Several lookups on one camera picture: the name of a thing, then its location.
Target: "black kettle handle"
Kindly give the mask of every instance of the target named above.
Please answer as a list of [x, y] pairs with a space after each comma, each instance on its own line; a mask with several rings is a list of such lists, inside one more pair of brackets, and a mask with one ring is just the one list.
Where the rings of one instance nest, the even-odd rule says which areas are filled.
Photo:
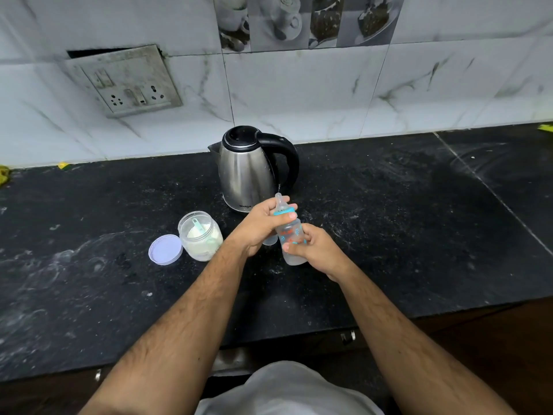
[[298, 172], [300, 170], [300, 158], [298, 156], [298, 151], [294, 147], [294, 144], [279, 135], [258, 133], [257, 140], [266, 154], [277, 153], [284, 154], [286, 156], [286, 161], [288, 163], [288, 176], [286, 181], [280, 185], [280, 191], [286, 194], [298, 178]]

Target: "electric kettle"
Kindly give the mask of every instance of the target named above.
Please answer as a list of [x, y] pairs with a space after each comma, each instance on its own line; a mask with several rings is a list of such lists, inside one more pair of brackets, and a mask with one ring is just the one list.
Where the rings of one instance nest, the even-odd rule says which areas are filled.
[[[219, 167], [223, 198], [236, 211], [249, 212], [277, 192], [286, 192], [298, 178], [300, 161], [294, 145], [284, 137], [262, 133], [254, 127], [231, 128], [220, 143], [207, 148]], [[275, 153], [286, 156], [289, 168], [281, 185]]]

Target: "baby bottle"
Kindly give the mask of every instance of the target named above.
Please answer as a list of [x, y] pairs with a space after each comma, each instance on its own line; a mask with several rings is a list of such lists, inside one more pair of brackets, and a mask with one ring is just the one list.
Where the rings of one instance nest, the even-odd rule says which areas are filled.
[[[275, 195], [275, 198], [277, 202], [277, 207], [275, 208], [274, 215], [284, 214], [285, 212], [295, 212], [294, 208], [284, 202], [280, 193], [277, 193]], [[307, 241], [304, 239], [304, 231], [301, 228], [301, 222], [299, 218], [296, 218], [294, 221], [291, 221], [289, 223], [278, 226], [275, 230], [277, 232], [276, 234], [278, 234], [280, 244], [285, 244], [287, 242], [294, 244], [307, 243]], [[302, 263], [308, 261], [301, 256], [294, 256], [290, 253], [286, 253], [285, 251], [282, 251], [282, 255], [284, 256], [284, 260], [288, 265], [301, 265]]]

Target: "dirty switch plate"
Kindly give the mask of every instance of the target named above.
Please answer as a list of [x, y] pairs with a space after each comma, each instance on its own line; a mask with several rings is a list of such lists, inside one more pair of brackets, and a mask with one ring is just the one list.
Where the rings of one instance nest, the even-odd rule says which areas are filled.
[[107, 117], [182, 105], [155, 45], [67, 60], [67, 65]]

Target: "granite countertop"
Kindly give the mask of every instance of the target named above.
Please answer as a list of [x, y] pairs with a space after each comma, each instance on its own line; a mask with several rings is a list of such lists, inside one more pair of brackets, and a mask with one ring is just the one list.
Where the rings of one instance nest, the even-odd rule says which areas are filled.
[[[290, 195], [411, 318], [548, 297], [553, 134], [536, 127], [304, 144]], [[0, 380], [114, 363], [204, 268], [148, 259], [193, 210], [224, 236], [243, 218], [209, 153], [14, 171], [0, 188]], [[353, 326], [335, 283], [264, 246], [223, 346]]]

